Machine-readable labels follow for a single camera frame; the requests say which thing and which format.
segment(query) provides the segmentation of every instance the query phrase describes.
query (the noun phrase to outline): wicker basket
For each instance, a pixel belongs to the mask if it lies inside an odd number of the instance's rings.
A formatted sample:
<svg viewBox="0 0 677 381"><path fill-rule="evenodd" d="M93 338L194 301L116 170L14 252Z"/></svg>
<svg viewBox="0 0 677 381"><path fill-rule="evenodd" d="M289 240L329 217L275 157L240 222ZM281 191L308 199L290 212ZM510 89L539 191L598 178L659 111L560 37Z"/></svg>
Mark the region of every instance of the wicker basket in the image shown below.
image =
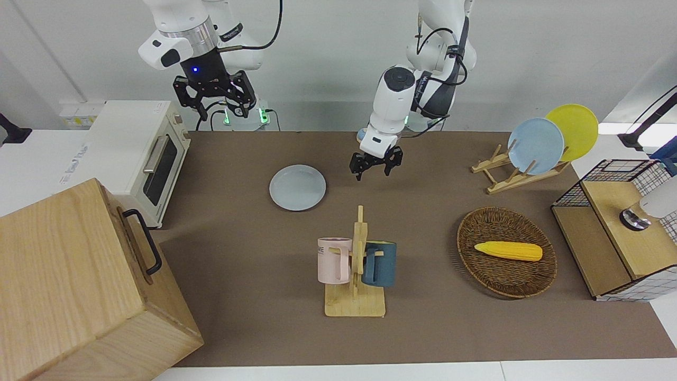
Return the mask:
<svg viewBox="0 0 677 381"><path fill-rule="evenodd" d="M543 249L537 262L489 256L475 249L486 241L535 243ZM458 227L458 253L468 272L486 288L510 298L528 298L547 290L557 274L557 258L545 234L529 219L509 209L482 207Z"/></svg>

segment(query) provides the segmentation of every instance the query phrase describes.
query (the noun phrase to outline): pink mug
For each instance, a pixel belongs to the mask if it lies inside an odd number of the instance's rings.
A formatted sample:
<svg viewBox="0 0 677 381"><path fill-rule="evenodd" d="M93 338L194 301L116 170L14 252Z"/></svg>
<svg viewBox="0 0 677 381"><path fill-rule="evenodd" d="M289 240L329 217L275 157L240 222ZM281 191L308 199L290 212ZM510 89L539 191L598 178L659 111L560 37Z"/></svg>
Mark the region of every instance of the pink mug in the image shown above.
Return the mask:
<svg viewBox="0 0 677 381"><path fill-rule="evenodd" d="M329 285L350 282L348 259L352 249L350 238L318 239L318 281Z"/></svg>

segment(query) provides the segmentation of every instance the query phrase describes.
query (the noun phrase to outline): mug handle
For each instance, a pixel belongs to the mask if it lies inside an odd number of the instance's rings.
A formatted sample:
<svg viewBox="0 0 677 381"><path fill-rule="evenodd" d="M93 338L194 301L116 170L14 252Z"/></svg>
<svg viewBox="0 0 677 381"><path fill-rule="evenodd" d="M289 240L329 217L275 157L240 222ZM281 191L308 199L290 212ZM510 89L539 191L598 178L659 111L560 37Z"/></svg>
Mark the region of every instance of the mug handle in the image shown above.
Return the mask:
<svg viewBox="0 0 677 381"><path fill-rule="evenodd" d="M364 279L367 282L374 283L374 273L376 272L376 249L367 249L366 266L364 267Z"/></svg>
<svg viewBox="0 0 677 381"><path fill-rule="evenodd" d="M338 276L336 278L338 278L339 282L345 282L350 279L350 272L348 272L348 275L346 275L345 277L343 276L343 269L349 266L348 257L350 256L350 253L348 252L348 249L346 249L345 247L337 247L337 249L341 251L340 254L341 262L338 267Z"/></svg>

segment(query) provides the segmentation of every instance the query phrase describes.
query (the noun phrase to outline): blue plate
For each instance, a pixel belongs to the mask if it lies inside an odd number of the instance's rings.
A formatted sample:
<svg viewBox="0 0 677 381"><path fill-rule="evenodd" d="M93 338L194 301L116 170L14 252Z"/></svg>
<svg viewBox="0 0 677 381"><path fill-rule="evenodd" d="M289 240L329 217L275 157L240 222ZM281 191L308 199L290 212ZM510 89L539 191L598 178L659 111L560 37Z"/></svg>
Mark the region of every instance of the blue plate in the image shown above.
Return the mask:
<svg viewBox="0 0 677 381"><path fill-rule="evenodd" d="M517 140L508 153L510 162L524 172L532 161L536 164L529 175L540 175L557 165L564 152L564 137L553 122L545 118L533 118L518 125L508 139L508 147Z"/></svg>

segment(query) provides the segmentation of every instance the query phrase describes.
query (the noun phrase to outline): label sticker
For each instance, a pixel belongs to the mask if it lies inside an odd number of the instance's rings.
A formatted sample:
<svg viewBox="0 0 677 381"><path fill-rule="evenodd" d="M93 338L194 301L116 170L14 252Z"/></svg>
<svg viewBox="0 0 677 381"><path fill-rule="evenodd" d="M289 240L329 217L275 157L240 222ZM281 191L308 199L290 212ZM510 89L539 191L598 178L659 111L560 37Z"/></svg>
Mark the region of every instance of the label sticker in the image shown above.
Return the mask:
<svg viewBox="0 0 677 381"><path fill-rule="evenodd" d="M68 164L68 168L66 168L66 170L64 171L63 176L61 176L61 180L59 180L59 184L68 184L68 182L70 181L70 178L73 176L75 171L78 169L80 162L82 161L83 157L85 157L85 154L89 150L89 145L90 145L90 143L83 143L83 145L80 146L80 149L78 150L78 152L70 160L70 163Z"/></svg>

